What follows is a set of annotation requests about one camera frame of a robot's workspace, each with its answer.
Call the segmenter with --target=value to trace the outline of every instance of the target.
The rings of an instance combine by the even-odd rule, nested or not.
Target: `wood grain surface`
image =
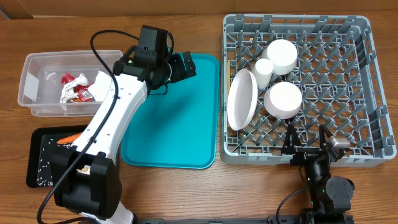
[[[397,11],[328,14],[360,14],[371,21],[392,127],[398,133]],[[223,16],[0,21],[0,223],[35,223],[37,209],[50,190],[30,189],[25,184],[32,132],[41,127],[87,124],[91,119],[36,118],[18,105],[19,79],[29,53],[88,50],[90,37],[98,30],[118,29],[139,35],[141,25],[146,24],[171,31],[176,52],[190,50],[220,59]],[[125,51],[135,43],[109,34],[95,44],[97,49]],[[331,169],[333,175],[349,178],[356,185],[348,212],[356,223],[398,222],[397,170],[397,158],[372,169]],[[304,185],[297,167],[227,165],[219,153],[206,170],[133,167],[122,162],[120,178],[124,206],[141,218],[164,219],[267,217],[275,214],[285,196]],[[305,193],[289,200],[281,214],[295,214],[309,206]],[[76,216],[55,206],[52,199],[44,211],[47,222]]]
[[[0,10],[0,20],[7,20],[7,16]]]

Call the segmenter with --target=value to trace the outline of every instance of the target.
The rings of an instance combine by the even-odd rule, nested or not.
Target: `gray dish rack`
[[[273,40],[291,41],[298,50],[296,68],[273,75],[270,86],[292,82],[303,94],[302,107],[291,121],[304,145],[319,146],[319,124],[351,143],[333,166],[373,167],[395,157],[397,149],[381,81],[370,22],[363,16],[298,16],[229,14],[222,44],[221,159],[227,164],[289,163],[282,155],[287,123],[264,108],[267,88],[259,88],[256,112],[248,127],[228,127],[230,83],[242,68],[251,69]]]

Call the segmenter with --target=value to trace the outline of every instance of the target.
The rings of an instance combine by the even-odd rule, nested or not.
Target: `white cup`
[[[294,117],[302,104],[303,95],[293,83],[280,82],[267,90],[264,95],[264,107],[276,118]]]
[[[269,59],[274,64],[274,72],[285,75],[291,72],[297,61],[297,49],[288,40],[274,40],[262,52],[261,58]]]
[[[272,71],[274,70],[274,65],[268,59],[262,58],[254,64],[251,72],[254,74],[257,86],[260,88],[265,88],[271,80]]]

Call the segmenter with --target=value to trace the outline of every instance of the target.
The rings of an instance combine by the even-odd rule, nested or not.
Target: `red wrapper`
[[[75,77],[71,76],[69,73],[65,72],[61,79],[62,84],[67,84],[74,81]],[[78,103],[78,102],[89,102],[93,99],[93,95],[87,90],[92,83],[88,84],[87,86],[77,85],[73,88],[75,93],[78,93],[78,97],[76,99],[70,99],[71,102]]]

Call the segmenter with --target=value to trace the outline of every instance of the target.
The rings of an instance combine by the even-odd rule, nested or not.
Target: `white plate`
[[[240,70],[229,89],[227,116],[229,126],[237,131],[245,128],[254,115],[257,105],[257,82],[253,73]]]

